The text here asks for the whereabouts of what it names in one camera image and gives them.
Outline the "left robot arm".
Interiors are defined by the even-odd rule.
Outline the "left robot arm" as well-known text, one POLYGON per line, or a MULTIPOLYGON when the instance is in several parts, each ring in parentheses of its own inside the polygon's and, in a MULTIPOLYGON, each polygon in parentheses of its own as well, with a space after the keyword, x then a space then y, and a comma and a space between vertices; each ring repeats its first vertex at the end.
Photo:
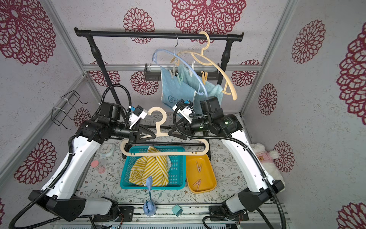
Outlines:
POLYGON ((55 218, 29 225, 29 229, 35 229, 60 219, 73 221, 94 215, 105 216, 111 221, 118 219, 120 210, 117 201, 110 198, 85 199, 76 196, 75 192, 91 159, 105 141, 125 138, 129 144, 137 142, 140 127, 133 124, 130 118, 133 114, 131 109, 132 99, 126 87, 119 84, 108 87, 92 118, 83 122, 76 134, 69 138, 69 151, 54 175, 41 190, 31 192, 30 203, 11 220, 9 228, 15 229, 16 222, 34 205, 54 214, 55 218), (129 106, 124 122, 119 120, 121 105, 105 102, 107 93, 114 88, 121 88, 127 94, 129 106))

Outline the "yellow striped towel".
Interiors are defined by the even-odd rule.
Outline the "yellow striped towel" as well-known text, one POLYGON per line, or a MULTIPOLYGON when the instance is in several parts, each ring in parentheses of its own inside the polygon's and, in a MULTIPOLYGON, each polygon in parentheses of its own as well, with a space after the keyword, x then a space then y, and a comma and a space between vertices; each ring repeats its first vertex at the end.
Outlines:
POLYGON ((137 186, 146 186, 152 177, 153 187, 165 187, 169 184, 171 161, 168 156, 142 156, 131 168, 129 182, 137 186))

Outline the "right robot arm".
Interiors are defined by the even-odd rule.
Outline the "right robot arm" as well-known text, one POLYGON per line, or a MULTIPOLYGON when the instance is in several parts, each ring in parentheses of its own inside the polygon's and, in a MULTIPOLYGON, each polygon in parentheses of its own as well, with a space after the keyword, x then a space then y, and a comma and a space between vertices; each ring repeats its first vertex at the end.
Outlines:
POLYGON ((205 228, 207 219, 229 219, 242 213, 257 211, 269 228, 273 228, 260 207, 272 200, 277 207, 281 228, 287 228, 285 212, 277 197, 285 185, 280 179, 274 179, 262 166, 260 160, 247 141, 241 123, 233 114, 224 114, 216 97, 200 101, 202 114, 196 114, 193 103, 181 99, 173 106, 173 126, 176 131, 195 140, 221 140, 232 154, 247 182, 247 188, 225 200, 222 214, 205 216, 202 219, 205 228))

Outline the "green clothespin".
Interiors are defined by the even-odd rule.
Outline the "green clothespin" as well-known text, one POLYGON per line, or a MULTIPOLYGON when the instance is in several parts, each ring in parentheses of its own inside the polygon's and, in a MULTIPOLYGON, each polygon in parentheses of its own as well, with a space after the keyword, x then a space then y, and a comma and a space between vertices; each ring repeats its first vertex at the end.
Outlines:
POLYGON ((181 75, 180 73, 176 73, 176 77, 177 77, 177 81, 178 84, 182 84, 182 82, 184 81, 184 75, 181 75))

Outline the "peach pink clothespin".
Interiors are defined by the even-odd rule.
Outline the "peach pink clothespin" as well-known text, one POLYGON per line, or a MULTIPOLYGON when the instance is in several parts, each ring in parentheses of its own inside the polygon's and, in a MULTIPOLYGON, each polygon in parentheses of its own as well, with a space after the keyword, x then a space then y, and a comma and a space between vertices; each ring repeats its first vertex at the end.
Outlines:
POLYGON ((196 167, 197 167, 197 171, 198 171, 198 173, 201 173, 201 171, 202 171, 202 163, 199 163, 199 161, 196 161, 196 167))

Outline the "blue hello towel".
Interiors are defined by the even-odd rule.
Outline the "blue hello towel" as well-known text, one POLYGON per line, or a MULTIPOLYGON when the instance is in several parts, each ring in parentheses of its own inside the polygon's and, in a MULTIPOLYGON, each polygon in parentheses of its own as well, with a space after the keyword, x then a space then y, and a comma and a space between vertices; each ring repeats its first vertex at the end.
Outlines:
POLYGON ((171 78, 169 70, 161 67, 162 102, 172 108, 179 100, 194 101, 196 90, 193 89, 184 78, 182 84, 178 84, 177 77, 171 78))

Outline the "grey clothespin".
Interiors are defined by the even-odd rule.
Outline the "grey clothespin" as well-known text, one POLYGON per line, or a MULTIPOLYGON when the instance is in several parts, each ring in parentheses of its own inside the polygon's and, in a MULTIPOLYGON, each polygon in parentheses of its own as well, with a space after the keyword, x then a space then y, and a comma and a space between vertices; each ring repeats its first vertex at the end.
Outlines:
POLYGON ((171 78, 173 78, 175 76, 176 73, 176 65, 173 64, 172 69, 169 70, 170 74, 171 74, 171 78))

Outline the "cream plastic hanger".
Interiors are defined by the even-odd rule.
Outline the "cream plastic hanger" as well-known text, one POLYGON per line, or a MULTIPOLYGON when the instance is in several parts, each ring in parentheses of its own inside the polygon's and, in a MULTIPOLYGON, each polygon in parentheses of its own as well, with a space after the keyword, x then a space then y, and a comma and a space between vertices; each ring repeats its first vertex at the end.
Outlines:
MULTIPOLYGON (((167 119, 167 114, 166 114, 165 110, 161 107, 152 107, 148 110, 147 114, 151 115, 155 111, 158 111, 163 115, 162 119, 155 123, 156 131, 157 131, 155 133, 156 137, 168 136, 168 133, 161 132, 161 125, 164 124, 167 119)), ((129 152, 125 151, 125 149, 124 149, 124 147, 128 144, 128 140, 124 140, 121 143, 120 148, 121 148, 121 152, 125 156, 132 156, 132 157, 136 157, 136 156, 202 156, 209 152, 210 146, 209 146, 208 141, 206 141, 204 139, 199 139, 199 141, 201 141, 205 145, 205 149, 203 151, 129 153, 129 152)))

